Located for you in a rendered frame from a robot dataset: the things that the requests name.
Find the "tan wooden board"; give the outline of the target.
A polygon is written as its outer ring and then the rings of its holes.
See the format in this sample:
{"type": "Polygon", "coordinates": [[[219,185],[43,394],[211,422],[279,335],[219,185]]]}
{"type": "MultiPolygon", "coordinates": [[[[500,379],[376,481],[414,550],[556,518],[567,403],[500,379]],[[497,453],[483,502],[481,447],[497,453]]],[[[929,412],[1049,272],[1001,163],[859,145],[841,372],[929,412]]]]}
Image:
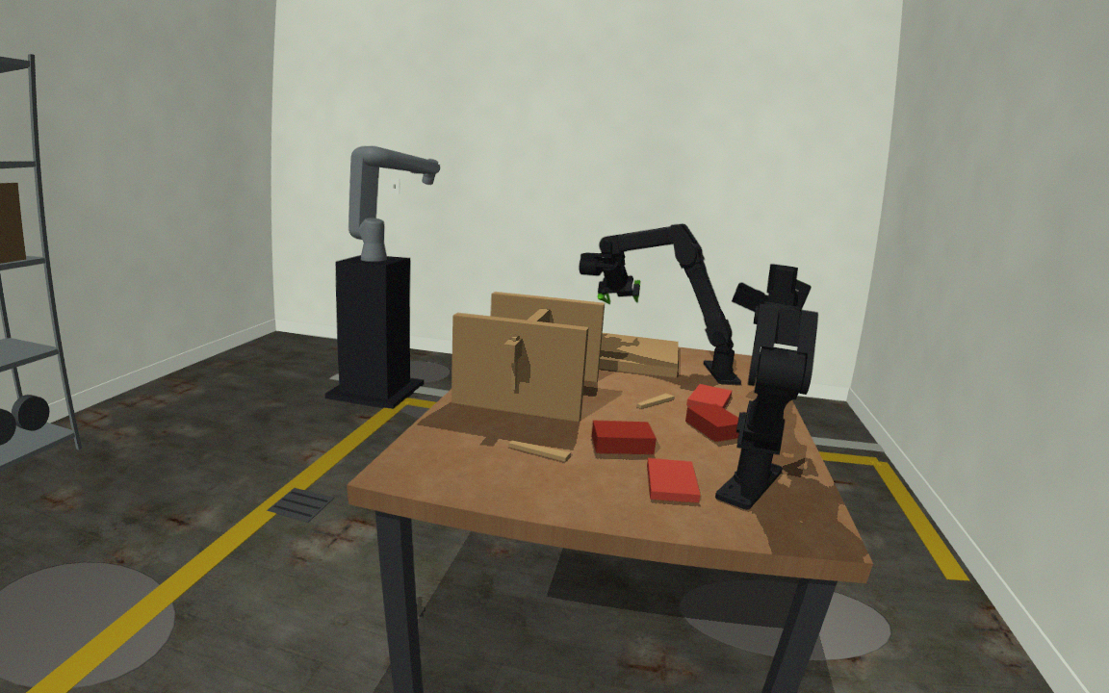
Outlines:
{"type": "Polygon", "coordinates": [[[451,402],[579,422],[588,328],[551,322],[452,315],[451,402]],[[503,343],[523,338],[518,386],[503,343]]]}
{"type": "Polygon", "coordinates": [[[551,312],[551,323],[589,327],[584,380],[597,383],[600,356],[602,356],[600,342],[603,334],[606,304],[593,300],[547,297],[546,295],[490,294],[490,317],[527,320],[540,308],[551,312]]]}

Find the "tan flat square board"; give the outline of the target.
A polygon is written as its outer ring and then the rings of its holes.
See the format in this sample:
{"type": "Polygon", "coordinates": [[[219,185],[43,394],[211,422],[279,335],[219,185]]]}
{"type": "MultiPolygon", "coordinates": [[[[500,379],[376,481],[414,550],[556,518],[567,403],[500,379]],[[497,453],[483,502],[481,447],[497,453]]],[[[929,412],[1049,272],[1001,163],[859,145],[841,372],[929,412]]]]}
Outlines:
{"type": "Polygon", "coordinates": [[[679,342],[603,333],[600,368],[676,378],[679,342]]]}

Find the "tan wooden rail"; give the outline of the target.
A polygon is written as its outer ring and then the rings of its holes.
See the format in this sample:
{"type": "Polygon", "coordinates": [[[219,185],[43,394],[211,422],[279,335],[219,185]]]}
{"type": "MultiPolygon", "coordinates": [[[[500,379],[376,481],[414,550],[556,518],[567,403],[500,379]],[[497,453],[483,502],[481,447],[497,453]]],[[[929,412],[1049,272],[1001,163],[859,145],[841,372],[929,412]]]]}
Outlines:
{"type": "MultiPolygon", "coordinates": [[[[537,310],[533,313],[527,322],[550,322],[550,310],[537,310]]],[[[503,361],[515,363],[521,358],[521,346],[523,345],[523,338],[519,338],[518,342],[512,342],[512,337],[509,342],[503,343],[503,361]]]]}

